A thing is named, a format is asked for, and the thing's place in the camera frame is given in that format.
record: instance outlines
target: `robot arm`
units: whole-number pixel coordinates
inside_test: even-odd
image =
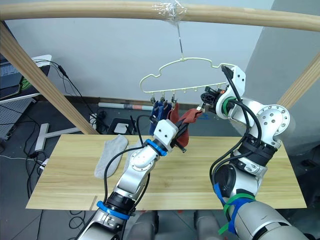
[[[104,201],[99,201],[99,209],[93,214],[80,232],[77,240],[119,240],[118,233],[124,230],[126,222],[136,209],[160,156],[166,156],[174,146],[186,150],[176,141],[187,129],[188,123],[160,120],[154,130],[154,140],[146,140],[144,147],[130,157],[129,166],[120,177],[113,192]]]
[[[214,191],[229,221],[228,230],[241,240],[306,240],[275,209],[255,200],[268,170],[267,163],[282,140],[293,131],[295,122],[283,106],[263,105],[241,97],[245,91],[246,75],[239,67],[229,69],[223,66],[222,71],[230,85],[217,90],[207,87],[201,95],[202,103],[198,110],[229,119],[238,132],[244,134],[231,149],[231,157],[218,159],[216,168],[213,164],[210,169]],[[248,124],[246,112],[250,112]]]

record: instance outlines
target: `gray sock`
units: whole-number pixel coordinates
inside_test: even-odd
[[[120,134],[110,141],[105,141],[102,155],[94,170],[94,176],[98,179],[103,179],[107,164],[116,154],[125,150],[127,145],[128,140],[126,139],[126,137]],[[121,157],[122,155],[118,156],[115,160],[113,160],[113,162],[108,168],[108,172],[106,174],[107,178],[115,173],[121,160]]]
[[[138,139],[138,141],[136,142],[136,144],[133,144],[133,145],[129,145],[128,146],[128,149],[132,149],[132,148],[138,148],[138,147],[141,147],[141,142],[140,140]],[[131,155],[137,150],[132,150],[132,151],[128,151],[127,152],[127,157],[126,157],[126,160],[125,160],[125,164],[124,164],[124,168],[123,168],[123,172],[125,172],[129,166],[129,163],[130,163],[130,157]]]

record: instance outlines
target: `green ring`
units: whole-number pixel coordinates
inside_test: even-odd
[[[228,111],[227,111],[227,104],[230,100],[234,100],[237,99],[234,96],[228,97],[226,100],[224,100],[223,104],[222,104],[222,110],[223,110],[223,114],[228,116]]]

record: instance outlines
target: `wooden beam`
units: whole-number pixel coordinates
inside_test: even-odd
[[[37,67],[2,23],[0,23],[0,53],[84,134],[98,134],[41,69]]]
[[[298,29],[320,32],[320,16],[263,10],[184,4],[187,8],[182,21],[223,23]],[[165,6],[147,1],[46,1],[1,5],[0,20],[39,18],[122,18],[165,20],[160,10]]]
[[[320,78],[320,52],[295,80],[277,104],[290,109],[305,92]]]

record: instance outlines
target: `clothes hanger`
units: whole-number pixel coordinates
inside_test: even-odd
[[[154,96],[155,96],[155,93],[162,93],[162,97],[161,99],[163,98],[163,101],[165,100],[164,99],[164,96],[165,96],[165,92],[173,92],[173,100],[174,100],[174,93],[176,91],[183,91],[184,93],[187,92],[187,90],[190,90],[190,89],[193,89],[195,92],[198,90],[198,88],[205,88],[205,87],[212,87],[212,86],[218,86],[218,88],[221,88],[221,85],[224,85],[224,84],[227,84],[225,81],[224,82],[218,82],[218,83],[211,83],[211,84],[206,84],[206,85],[197,85],[197,86],[190,86],[190,87],[181,87],[181,88],[171,88],[171,89],[162,89],[162,90],[149,90],[149,91],[146,91],[142,88],[142,84],[145,80],[147,80],[148,78],[150,77],[154,77],[154,78],[159,78],[161,75],[162,75],[162,71],[164,68],[170,66],[170,65],[173,65],[173,64],[176,64],[176,63],[180,63],[180,62],[186,62],[186,61],[190,61],[190,60],[198,60],[198,61],[205,61],[205,62],[208,62],[210,65],[211,68],[213,69],[218,69],[220,68],[222,65],[225,65],[225,66],[232,66],[232,67],[237,67],[236,65],[234,64],[231,64],[231,63],[225,63],[225,62],[222,62],[220,63],[219,65],[214,65],[213,62],[208,59],[208,58],[203,58],[203,57],[185,57],[184,56],[184,53],[183,53],[183,48],[182,48],[182,41],[181,41],[181,35],[180,35],[180,28],[179,28],[179,21],[180,19],[182,18],[183,14],[186,12],[186,8],[185,7],[182,7],[181,4],[176,0],[174,4],[170,3],[168,5],[168,7],[166,8],[165,10],[165,13],[168,14],[169,18],[168,18],[168,21],[170,23],[172,23],[174,26],[177,27],[177,31],[178,31],[178,39],[179,39],[179,43],[180,43],[180,51],[181,51],[181,58],[178,59],[178,60],[175,60],[175,61],[172,61],[172,62],[169,62],[163,66],[161,66],[159,69],[158,69],[158,74],[153,74],[153,73],[150,73],[146,76],[144,76],[140,82],[139,82],[139,86],[140,86],[140,89],[142,92],[146,93],[146,94],[152,94],[152,98],[151,99],[154,99]]]

